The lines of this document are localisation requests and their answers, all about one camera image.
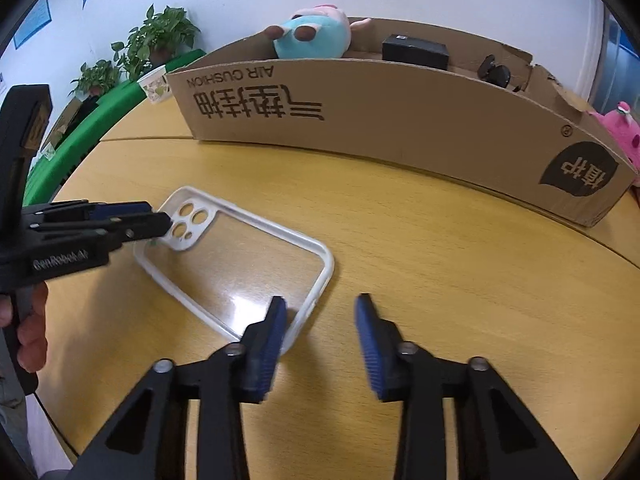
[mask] white phone case frame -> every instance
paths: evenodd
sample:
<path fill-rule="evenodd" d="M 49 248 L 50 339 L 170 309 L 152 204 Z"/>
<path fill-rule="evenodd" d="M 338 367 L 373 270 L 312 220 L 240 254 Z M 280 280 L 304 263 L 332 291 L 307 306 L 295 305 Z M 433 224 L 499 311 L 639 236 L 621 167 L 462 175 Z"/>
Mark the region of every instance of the white phone case frame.
<path fill-rule="evenodd" d="M 197 213 L 200 210 L 205 210 L 208 213 L 207 219 L 201 224 L 194 224 L 190 221 L 191 216 L 185 218 L 179 215 L 179 211 L 186 203 L 193 204 L 193 211 Z M 238 207 L 237 205 L 217 198 L 210 194 L 207 194 L 199 189 L 191 186 L 183 186 L 174 191 L 169 198 L 162 204 L 159 212 L 167 213 L 173 221 L 172 228 L 169 229 L 167 234 L 160 238 L 159 241 L 168 245 L 175 251 L 184 251 L 193 246 L 198 238 L 204 234 L 213 222 L 215 215 L 218 211 L 222 211 L 226 215 L 235 218 L 245 224 L 249 224 L 260 231 L 264 231 L 270 235 L 273 235 L 281 240 L 296 245 L 304 250 L 307 250 L 313 254 L 317 254 L 324 263 L 322 271 L 318 275 L 315 283 L 309 290 L 309 294 L 303 301 L 300 309 L 298 310 L 295 318 L 291 322 L 282 342 L 282 348 L 280 354 L 284 354 L 293 345 L 294 341 L 300 334 L 302 326 L 305 321 L 311 315 L 318 298 L 324 291 L 329 279 L 334 272 L 334 257 L 322 242 L 310 238 L 302 233 L 284 227 L 283 225 L 271 222 L 266 218 L 255 215 L 245 209 Z M 179 238 L 172 235 L 174 225 L 178 222 L 185 222 L 188 226 L 187 232 L 191 232 L 192 235 L 189 239 L 184 236 Z M 181 304 L 183 304 L 194 316 L 198 317 L 202 322 L 206 323 L 212 329 L 216 330 L 224 337 L 231 341 L 238 341 L 241 334 L 237 334 L 225 323 L 219 320 L 216 316 L 202 308 L 191 297 L 185 294 L 175 283 L 171 282 L 147 257 L 145 254 L 146 245 L 149 244 L 149 240 L 140 240 L 134 243 L 133 254 L 136 261 L 142 266 L 143 269 L 160 285 L 167 293 L 173 296 Z"/>

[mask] plush toy ear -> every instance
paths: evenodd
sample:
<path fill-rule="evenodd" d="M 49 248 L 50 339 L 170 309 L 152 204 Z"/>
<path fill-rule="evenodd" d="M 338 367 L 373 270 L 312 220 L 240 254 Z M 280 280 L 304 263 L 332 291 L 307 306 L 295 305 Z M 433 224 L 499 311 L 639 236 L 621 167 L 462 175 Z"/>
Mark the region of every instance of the plush toy ear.
<path fill-rule="evenodd" d="M 265 28 L 263 32 L 267 35 L 267 38 L 269 38 L 271 41 L 275 41 L 283 37 L 286 33 L 286 30 L 284 30 L 284 27 L 281 27 L 280 25 L 270 25 L 269 27 Z"/>
<path fill-rule="evenodd" d="M 366 18 L 365 20 L 360 20 L 359 22 L 351 23 L 351 31 L 354 30 L 362 30 L 363 28 L 369 27 L 369 23 L 371 23 L 371 18 Z"/>
<path fill-rule="evenodd" d="M 293 32 L 293 37 L 298 41 L 311 41 L 316 37 L 316 33 L 320 28 L 320 25 L 316 25 L 315 23 L 300 25 L 296 27 L 296 30 Z"/>

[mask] potted plant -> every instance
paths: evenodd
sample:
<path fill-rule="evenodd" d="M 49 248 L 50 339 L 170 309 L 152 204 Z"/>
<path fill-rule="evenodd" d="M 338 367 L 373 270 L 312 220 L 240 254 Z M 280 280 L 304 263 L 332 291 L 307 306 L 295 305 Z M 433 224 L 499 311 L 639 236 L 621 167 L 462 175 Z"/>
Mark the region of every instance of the potted plant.
<path fill-rule="evenodd" d="M 113 60 L 135 81 L 148 70 L 171 60 L 181 44 L 193 48 L 197 32 L 200 29 L 187 19 L 184 8 L 167 6 L 163 12 L 154 13 L 151 5 L 143 25 L 129 31 L 127 44 L 122 41 L 111 44 L 115 52 Z"/>
<path fill-rule="evenodd" d="M 74 92 L 84 92 L 91 96 L 101 96 L 120 82 L 120 69 L 111 65 L 111 61 L 101 59 L 94 66 L 88 67 L 83 63 L 80 67 L 80 77 L 73 79 L 76 83 L 69 95 Z"/>

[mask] cardboard box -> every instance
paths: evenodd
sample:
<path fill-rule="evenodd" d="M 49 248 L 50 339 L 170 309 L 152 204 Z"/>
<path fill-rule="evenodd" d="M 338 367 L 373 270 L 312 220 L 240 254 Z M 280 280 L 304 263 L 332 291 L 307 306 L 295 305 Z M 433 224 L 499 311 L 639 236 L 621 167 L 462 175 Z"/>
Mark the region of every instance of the cardboard box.
<path fill-rule="evenodd" d="M 445 44 L 449 72 L 380 60 L 391 34 Z M 478 80 L 489 54 L 511 70 L 508 89 Z M 375 19 L 354 33 L 347 59 L 275 57 L 271 41 L 256 34 L 168 74 L 194 138 L 411 166 L 584 226 L 603 218 L 636 177 L 578 98 L 529 54 L 497 41 Z"/>
<path fill-rule="evenodd" d="M 51 144 L 51 147 L 55 148 L 58 145 L 60 139 L 65 134 L 66 129 L 71 122 L 71 119 L 74 118 L 81 105 L 82 101 L 77 97 L 74 97 L 73 99 L 71 99 L 71 101 L 69 101 L 69 104 L 65 106 L 64 110 L 62 110 L 62 113 L 60 114 L 60 117 L 58 117 L 58 120 L 53 124 L 52 128 L 49 131 L 49 134 L 42 143 L 42 146 Z"/>

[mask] human hand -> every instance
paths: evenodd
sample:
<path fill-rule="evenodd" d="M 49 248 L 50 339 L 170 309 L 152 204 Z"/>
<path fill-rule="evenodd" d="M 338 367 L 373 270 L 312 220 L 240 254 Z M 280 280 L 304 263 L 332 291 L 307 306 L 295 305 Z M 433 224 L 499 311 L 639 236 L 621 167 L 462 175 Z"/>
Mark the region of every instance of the human hand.
<path fill-rule="evenodd" d="M 45 337 L 45 304 L 49 289 L 46 283 L 40 283 L 33 289 L 31 304 L 33 313 L 20 323 L 17 330 L 20 349 L 18 364 L 29 373 L 42 370 L 47 362 L 47 338 Z M 0 328 L 11 324 L 11 300 L 8 296 L 0 296 Z"/>

